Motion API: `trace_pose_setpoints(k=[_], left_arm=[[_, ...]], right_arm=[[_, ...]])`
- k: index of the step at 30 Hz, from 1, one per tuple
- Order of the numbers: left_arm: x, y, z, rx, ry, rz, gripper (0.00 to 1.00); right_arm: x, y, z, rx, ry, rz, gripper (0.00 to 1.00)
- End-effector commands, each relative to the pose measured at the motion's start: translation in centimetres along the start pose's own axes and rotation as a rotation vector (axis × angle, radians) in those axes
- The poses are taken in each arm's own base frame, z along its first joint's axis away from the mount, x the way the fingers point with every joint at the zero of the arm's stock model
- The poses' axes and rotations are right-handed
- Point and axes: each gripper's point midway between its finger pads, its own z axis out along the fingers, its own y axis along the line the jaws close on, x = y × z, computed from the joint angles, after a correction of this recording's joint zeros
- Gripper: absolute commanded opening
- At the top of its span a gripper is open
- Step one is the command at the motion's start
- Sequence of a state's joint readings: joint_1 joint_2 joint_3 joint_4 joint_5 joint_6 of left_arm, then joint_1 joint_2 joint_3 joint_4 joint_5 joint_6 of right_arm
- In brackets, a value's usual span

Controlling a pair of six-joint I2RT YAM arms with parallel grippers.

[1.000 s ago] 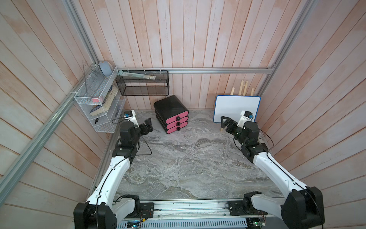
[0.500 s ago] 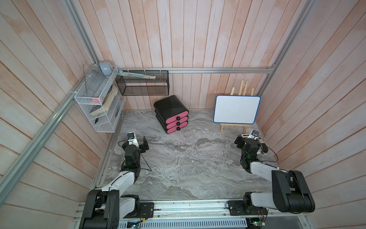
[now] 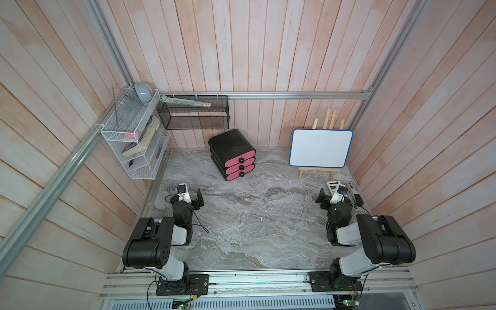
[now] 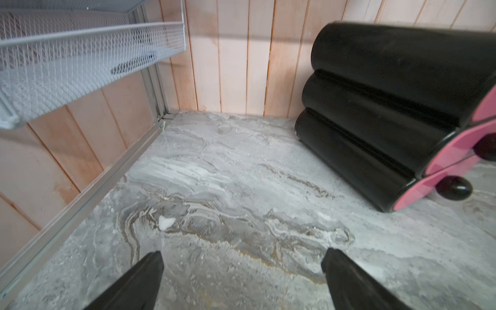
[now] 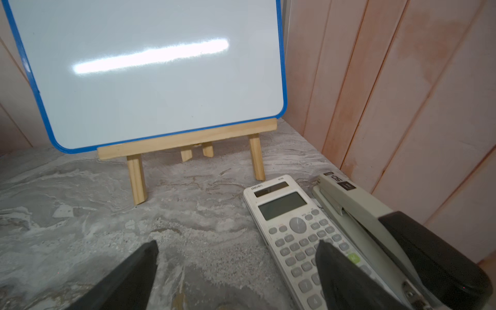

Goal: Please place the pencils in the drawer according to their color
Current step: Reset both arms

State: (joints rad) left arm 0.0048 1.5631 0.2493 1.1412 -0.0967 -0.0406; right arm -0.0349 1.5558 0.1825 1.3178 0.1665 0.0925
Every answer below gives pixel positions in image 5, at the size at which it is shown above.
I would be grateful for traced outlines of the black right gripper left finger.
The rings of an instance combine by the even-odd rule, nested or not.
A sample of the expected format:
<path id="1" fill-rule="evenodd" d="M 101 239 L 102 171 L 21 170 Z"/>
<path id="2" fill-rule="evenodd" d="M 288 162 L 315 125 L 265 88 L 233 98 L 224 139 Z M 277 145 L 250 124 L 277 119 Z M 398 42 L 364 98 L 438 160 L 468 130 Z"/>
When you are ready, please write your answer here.
<path id="1" fill-rule="evenodd" d="M 152 240 L 112 270 L 69 309 L 146 309 L 158 268 L 159 249 Z"/>

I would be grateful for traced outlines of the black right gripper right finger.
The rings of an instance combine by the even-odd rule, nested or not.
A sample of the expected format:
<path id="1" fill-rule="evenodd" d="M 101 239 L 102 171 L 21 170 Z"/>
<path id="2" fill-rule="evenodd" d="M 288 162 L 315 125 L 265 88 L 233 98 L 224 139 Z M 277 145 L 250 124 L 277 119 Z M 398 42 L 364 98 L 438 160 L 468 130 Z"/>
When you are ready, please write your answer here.
<path id="1" fill-rule="evenodd" d="M 334 245 L 319 241 L 316 266 L 328 309 L 406 309 Z"/>

